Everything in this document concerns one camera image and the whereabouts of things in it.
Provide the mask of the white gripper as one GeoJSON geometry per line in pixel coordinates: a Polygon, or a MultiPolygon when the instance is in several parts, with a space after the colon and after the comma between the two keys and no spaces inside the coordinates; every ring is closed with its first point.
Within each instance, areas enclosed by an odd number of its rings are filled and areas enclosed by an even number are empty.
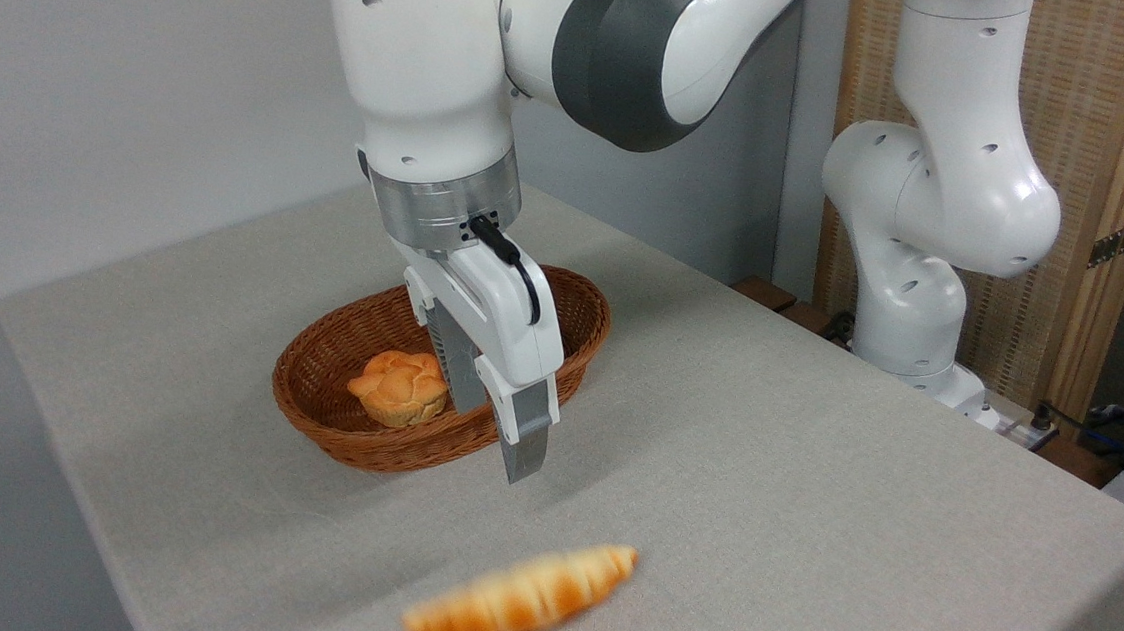
{"type": "Polygon", "coordinates": [[[511,264],[484,242],[442,255],[399,247],[415,318],[461,416],[492,404],[509,484],[540,472],[549,429],[560,421],[564,360],[547,279],[522,254],[511,264]]]}

